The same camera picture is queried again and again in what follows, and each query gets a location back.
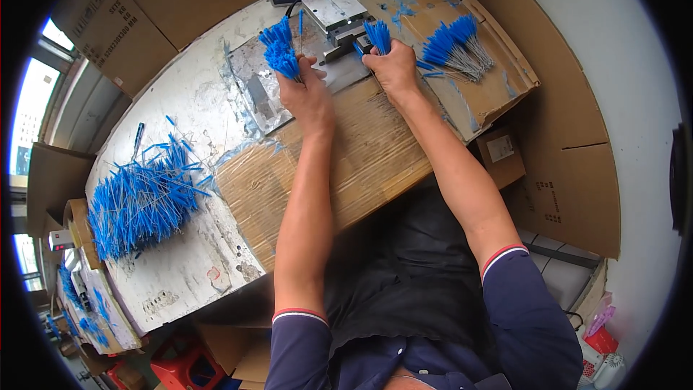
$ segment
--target white wall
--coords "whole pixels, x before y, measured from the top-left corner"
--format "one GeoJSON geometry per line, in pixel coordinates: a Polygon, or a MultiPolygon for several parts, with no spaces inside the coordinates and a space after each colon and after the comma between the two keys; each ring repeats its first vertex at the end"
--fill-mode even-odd
{"type": "Polygon", "coordinates": [[[621,257],[606,289],[608,329],[632,365],[669,294],[680,238],[671,229],[671,130],[680,122],[671,67],[639,0],[536,0],[584,68],[611,139],[621,199],[621,257]]]}

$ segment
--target man's right hand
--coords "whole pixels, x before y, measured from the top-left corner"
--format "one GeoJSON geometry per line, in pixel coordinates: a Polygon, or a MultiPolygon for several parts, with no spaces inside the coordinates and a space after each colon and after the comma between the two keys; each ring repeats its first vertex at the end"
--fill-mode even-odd
{"type": "Polygon", "coordinates": [[[419,93],[417,86],[417,56],[414,49],[397,39],[390,41],[391,50],[385,56],[363,55],[363,64],[376,73],[376,78],[387,93],[389,100],[397,108],[411,99],[411,94],[419,93]]]}

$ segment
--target red stool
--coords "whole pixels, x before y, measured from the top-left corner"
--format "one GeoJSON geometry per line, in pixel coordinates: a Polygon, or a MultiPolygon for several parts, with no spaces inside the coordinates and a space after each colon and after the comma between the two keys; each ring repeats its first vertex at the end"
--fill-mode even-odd
{"type": "Polygon", "coordinates": [[[193,337],[171,336],[154,353],[152,371],[169,390],[211,390],[224,370],[193,337]]]}

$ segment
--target label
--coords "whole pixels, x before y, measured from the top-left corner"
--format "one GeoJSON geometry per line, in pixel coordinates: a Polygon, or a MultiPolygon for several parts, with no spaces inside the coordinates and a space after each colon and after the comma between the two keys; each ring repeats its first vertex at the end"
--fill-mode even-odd
{"type": "Polygon", "coordinates": [[[513,144],[510,143],[510,136],[504,135],[497,139],[491,140],[486,143],[487,148],[489,148],[489,155],[491,156],[491,162],[495,163],[498,160],[503,160],[506,157],[510,157],[515,153],[513,151],[513,144]]]}

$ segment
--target blue bristles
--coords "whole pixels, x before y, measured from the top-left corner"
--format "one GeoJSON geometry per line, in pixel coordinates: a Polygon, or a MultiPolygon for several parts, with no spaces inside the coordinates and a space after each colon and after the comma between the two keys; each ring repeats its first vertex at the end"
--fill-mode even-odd
{"type": "Polygon", "coordinates": [[[353,45],[353,49],[356,50],[356,54],[359,57],[363,57],[363,52],[361,51],[361,48],[358,46],[357,42],[353,41],[351,44],[353,45]]]}
{"type": "Polygon", "coordinates": [[[479,41],[474,15],[468,13],[460,16],[450,24],[450,32],[455,37],[455,40],[476,58],[479,65],[481,65],[483,73],[496,65],[496,62],[489,56],[479,41]]]}
{"type": "Polygon", "coordinates": [[[299,9],[299,35],[303,35],[303,9],[299,9]]]}
{"type": "Polygon", "coordinates": [[[464,49],[464,44],[459,39],[463,33],[453,33],[445,23],[428,37],[428,42],[423,43],[423,60],[438,66],[448,66],[462,72],[472,82],[481,79],[483,70],[474,62],[464,49]]]}
{"type": "Polygon", "coordinates": [[[299,63],[296,59],[288,17],[284,16],[280,22],[265,29],[258,39],[267,46],[265,59],[270,68],[288,79],[300,82],[299,63]]]}
{"type": "Polygon", "coordinates": [[[417,66],[419,68],[423,68],[424,70],[429,70],[429,71],[433,71],[435,69],[435,66],[433,66],[431,64],[427,64],[426,62],[419,61],[419,60],[417,60],[417,66]]]}
{"type": "Polygon", "coordinates": [[[366,29],[368,38],[371,39],[371,44],[376,46],[380,55],[386,55],[390,52],[390,37],[387,24],[378,20],[375,24],[364,22],[363,27],[366,29]]]}
{"type": "Polygon", "coordinates": [[[67,269],[64,262],[60,263],[60,266],[57,268],[57,273],[60,275],[62,290],[65,292],[65,296],[72,302],[72,305],[75,306],[76,309],[84,310],[82,301],[80,301],[80,297],[77,295],[75,285],[72,284],[71,272],[67,269]]]}
{"type": "Polygon", "coordinates": [[[195,195],[209,195],[193,185],[198,163],[188,163],[188,145],[169,140],[142,164],[116,165],[94,189],[89,221],[99,259],[117,260],[180,232],[197,210],[195,195]]]}

